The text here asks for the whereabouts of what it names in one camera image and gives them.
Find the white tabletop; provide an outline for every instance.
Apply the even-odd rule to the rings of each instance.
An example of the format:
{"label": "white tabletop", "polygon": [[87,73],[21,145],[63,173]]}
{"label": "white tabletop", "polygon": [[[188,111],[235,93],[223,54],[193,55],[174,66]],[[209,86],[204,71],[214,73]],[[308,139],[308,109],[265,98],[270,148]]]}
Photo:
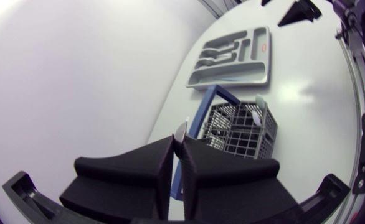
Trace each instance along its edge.
{"label": "white tabletop", "polygon": [[[250,0],[233,8],[202,34],[187,54],[148,142],[169,136],[190,117],[204,91],[185,84],[205,42],[251,27],[268,26],[271,40],[270,84],[227,89],[241,101],[260,93],[278,123],[273,158],[278,179],[297,202],[313,195],[332,173],[349,184],[356,153],[357,119],[347,62],[334,38],[340,20],[325,0],[313,0],[323,15],[314,23],[277,24],[293,1],[273,0],[265,7]],[[221,103],[216,98],[214,103]],[[183,219],[182,202],[171,199],[169,218]]]}

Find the blue handle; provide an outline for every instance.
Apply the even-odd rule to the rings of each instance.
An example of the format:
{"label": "blue handle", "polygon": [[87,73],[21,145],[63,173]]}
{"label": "blue handle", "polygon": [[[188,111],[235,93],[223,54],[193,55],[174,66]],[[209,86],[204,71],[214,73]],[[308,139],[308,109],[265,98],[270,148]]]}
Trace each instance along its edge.
{"label": "blue handle", "polygon": [[[197,138],[199,131],[201,130],[201,126],[203,123],[203,120],[206,117],[207,110],[210,107],[210,104],[212,103],[212,100],[215,95],[221,96],[221,98],[227,100],[230,104],[236,106],[240,103],[240,101],[231,93],[229,93],[227,90],[223,89],[219,85],[211,85],[207,88],[207,91],[205,92],[205,95],[203,96],[201,105],[199,106],[199,109],[196,111],[196,115],[194,120],[192,121],[191,128],[189,129],[188,134],[192,138]],[[172,198],[176,200],[183,200],[183,194],[181,193],[181,190],[183,188],[182,182],[181,182],[181,163],[178,161],[176,173],[174,174],[173,183],[171,184],[171,191],[170,195]]]}

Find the cable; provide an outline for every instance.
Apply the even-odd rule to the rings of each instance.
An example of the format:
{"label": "cable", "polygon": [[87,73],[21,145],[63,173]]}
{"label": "cable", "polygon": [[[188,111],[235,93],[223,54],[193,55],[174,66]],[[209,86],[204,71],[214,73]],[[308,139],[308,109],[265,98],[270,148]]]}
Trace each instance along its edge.
{"label": "cable", "polygon": [[227,3],[226,3],[225,0],[224,0],[224,4],[225,4],[225,7],[227,8],[227,10],[229,11],[230,9],[228,8]]}

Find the gray cutlery tray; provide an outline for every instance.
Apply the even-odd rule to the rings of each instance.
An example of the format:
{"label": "gray cutlery tray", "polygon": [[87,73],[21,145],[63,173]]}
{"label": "gray cutlery tray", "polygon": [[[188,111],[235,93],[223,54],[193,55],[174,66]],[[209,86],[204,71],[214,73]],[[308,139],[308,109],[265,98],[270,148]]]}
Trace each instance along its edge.
{"label": "gray cutlery tray", "polygon": [[266,85],[270,71],[270,30],[267,26],[247,29],[206,42],[187,88],[205,89]]}

